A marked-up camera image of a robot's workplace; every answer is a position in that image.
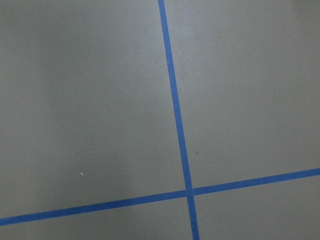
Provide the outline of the brown paper table mat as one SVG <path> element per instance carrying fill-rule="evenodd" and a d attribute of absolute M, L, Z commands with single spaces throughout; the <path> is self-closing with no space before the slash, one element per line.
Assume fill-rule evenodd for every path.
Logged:
<path fill-rule="evenodd" d="M 317 240 L 317 0 L 3 0 L 3 240 Z"/>

